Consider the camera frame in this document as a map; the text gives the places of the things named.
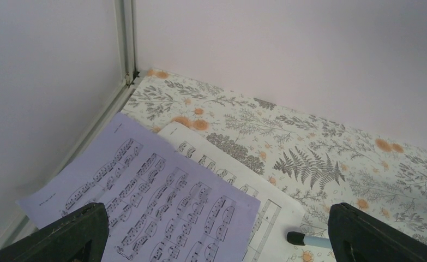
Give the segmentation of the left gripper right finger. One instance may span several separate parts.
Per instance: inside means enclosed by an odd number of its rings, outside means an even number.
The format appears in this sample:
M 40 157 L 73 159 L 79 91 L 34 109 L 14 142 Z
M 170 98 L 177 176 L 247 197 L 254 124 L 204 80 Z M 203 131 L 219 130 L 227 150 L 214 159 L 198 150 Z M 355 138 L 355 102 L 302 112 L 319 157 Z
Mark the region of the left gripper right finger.
M 331 206 L 328 236 L 336 261 L 427 261 L 427 245 L 348 203 Z

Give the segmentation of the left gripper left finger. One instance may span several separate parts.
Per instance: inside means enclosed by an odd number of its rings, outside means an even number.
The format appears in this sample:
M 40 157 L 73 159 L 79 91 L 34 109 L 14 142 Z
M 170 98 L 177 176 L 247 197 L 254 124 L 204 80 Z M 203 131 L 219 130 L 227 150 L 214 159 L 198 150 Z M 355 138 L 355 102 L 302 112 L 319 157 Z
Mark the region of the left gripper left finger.
M 109 236 L 103 203 L 89 203 L 0 250 L 0 261 L 101 261 Z

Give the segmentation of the light blue music stand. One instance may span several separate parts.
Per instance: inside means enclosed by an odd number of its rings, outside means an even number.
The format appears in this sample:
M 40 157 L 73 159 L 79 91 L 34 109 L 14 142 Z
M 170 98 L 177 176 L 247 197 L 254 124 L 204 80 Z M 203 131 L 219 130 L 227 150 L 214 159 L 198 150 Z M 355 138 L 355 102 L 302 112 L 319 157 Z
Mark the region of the light blue music stand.
M 329 238 L 309 236 L 300 232 L 290 231 L 286 235 L 288 243 L 295 246 L 315 246 L 320 248 L 332 249 Z

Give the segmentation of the white sheet music page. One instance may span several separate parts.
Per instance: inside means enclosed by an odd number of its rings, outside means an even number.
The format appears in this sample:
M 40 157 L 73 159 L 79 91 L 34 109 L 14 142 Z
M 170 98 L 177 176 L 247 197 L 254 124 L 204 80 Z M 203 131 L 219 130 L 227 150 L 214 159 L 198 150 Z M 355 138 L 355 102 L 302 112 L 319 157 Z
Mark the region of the white sheet music page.
M 172 122 L 159 135 L 181 155 L 199 163 L 234 187 L 234 192 L 254 203 L 253 225 L 243 261 L 295 261 L 297 248 L 287 241 L 298 229 L 305 211 L 302 205 L 278 190 L 245 164 L 233 158 L 230 146 L 215 146 L 187 128 Z

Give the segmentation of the lavender sheet music page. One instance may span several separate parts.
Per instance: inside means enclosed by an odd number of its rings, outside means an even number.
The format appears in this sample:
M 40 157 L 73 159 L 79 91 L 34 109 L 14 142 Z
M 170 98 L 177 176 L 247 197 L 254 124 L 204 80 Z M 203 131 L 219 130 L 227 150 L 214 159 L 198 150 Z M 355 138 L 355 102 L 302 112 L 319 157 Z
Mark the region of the lavender sheet music page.
M 78 158 L 17 204 L 42 228 L 103 203 L 103 261 L 241 261 L 256 212 L 234 189 L 117 113 Z

